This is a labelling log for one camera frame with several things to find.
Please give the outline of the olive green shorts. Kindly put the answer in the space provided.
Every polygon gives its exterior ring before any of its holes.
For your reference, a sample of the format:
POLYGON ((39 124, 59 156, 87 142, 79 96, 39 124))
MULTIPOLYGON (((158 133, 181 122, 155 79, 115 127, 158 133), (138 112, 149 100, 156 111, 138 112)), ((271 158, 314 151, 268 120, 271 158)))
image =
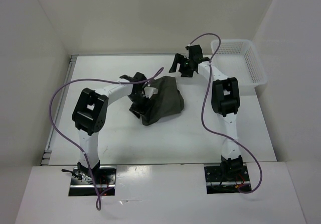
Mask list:
POLYGON ((158 92, 143 104, 141 119, 144 126, 183 111, 184 99, 178 90, 175 77, 163 76, 154 80, 150 86, 156 88, 158 92))

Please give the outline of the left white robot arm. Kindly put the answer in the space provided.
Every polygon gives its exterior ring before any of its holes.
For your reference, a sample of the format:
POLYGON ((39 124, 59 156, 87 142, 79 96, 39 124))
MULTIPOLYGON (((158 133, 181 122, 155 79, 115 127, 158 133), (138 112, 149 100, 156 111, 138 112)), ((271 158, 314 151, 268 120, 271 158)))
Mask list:
POLYGON ((150 86, 145 75, 140 72, 133 77, 122 75, 118 83, 104 88, 82 90, 72 113, 72 120, 78 130, 82 149, 77 169, 84 180, 93 184, 100 178, 98 133, 105 124, 107 108, 127 96, 132 102, 130 111, 140 117, 150 109, 151 97, 157 93, 158 89, 150 86))

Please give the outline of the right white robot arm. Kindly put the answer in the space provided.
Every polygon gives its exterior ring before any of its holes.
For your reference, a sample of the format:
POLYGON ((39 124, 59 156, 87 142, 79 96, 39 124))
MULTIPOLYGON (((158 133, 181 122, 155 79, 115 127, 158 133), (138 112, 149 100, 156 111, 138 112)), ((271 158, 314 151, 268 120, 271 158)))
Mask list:
POLYGON ((188 54, 175 54, 170 73, 178 71, 181 77, 193 77, 194 73, 202 75, 208 81, 206 94, 211 94, 211 106, 219 118, 224 130, 220 135, 225 139, 221 149, 220 175, 225 180, 232 180, 241 171, 243 159, 236 141, 237 112, 240 107, 238 80, 228 77, 204 57, 200 45, 186 47, 188 54))

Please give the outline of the white plastic basket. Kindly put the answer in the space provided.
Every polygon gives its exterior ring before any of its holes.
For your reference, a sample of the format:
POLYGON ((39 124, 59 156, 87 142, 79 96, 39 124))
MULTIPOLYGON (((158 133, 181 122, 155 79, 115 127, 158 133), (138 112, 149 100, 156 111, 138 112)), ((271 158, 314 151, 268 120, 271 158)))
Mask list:
POLYGON ((240 87, 257 87, 268 82, 261 59, 250 40, 231 39, 211 42, 213 64, 229 77, 236 77, 240 87))

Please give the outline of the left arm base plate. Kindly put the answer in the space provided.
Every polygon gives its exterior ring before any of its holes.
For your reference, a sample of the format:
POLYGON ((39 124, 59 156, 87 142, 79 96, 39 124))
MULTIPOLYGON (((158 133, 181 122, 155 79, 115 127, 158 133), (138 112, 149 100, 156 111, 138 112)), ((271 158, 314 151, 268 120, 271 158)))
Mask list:
MULTIPOLYGON (((68 196, 95 196, 96 192, 90 176, 78 171, 74 166, 68 196)), ((103 196, 115 195, 116 166, 101 166, 95 177, 98 192, 103 196)))

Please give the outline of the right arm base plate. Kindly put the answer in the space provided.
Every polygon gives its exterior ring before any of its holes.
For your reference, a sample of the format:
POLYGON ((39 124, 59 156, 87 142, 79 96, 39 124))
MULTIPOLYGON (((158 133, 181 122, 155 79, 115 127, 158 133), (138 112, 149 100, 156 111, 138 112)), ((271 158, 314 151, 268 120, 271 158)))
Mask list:
POLYGON ((238 193, 238 189, 249 192, 252 190, 247 166, 230 176, 223 176, 219 164, 204 165, 207 194, 238 193))

